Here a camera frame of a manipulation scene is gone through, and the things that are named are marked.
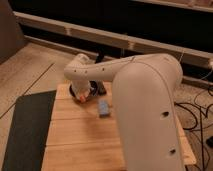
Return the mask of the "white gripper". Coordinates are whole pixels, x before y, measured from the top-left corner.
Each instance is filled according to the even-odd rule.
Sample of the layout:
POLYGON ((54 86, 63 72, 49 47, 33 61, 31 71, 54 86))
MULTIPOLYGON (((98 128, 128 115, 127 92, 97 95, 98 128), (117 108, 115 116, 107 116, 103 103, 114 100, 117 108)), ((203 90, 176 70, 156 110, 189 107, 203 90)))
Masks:
POLYGON ((80 95, 85 95, 86 98, 90 93, 90 83, 88 81, 73 81, 72 90, 75 94, 75 97, 79 100, 80 95))

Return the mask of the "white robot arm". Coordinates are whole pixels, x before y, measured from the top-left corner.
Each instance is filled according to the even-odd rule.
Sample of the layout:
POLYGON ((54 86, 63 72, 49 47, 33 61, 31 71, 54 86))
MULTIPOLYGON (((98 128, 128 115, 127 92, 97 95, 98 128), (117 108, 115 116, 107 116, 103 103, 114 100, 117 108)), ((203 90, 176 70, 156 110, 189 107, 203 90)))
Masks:
POLYGON ((127 171, 185 171, 173 92, 183 71, 164 53, 90 64, 78 55, 64 69, 76 81, 112 84, 112 100, 127 171))

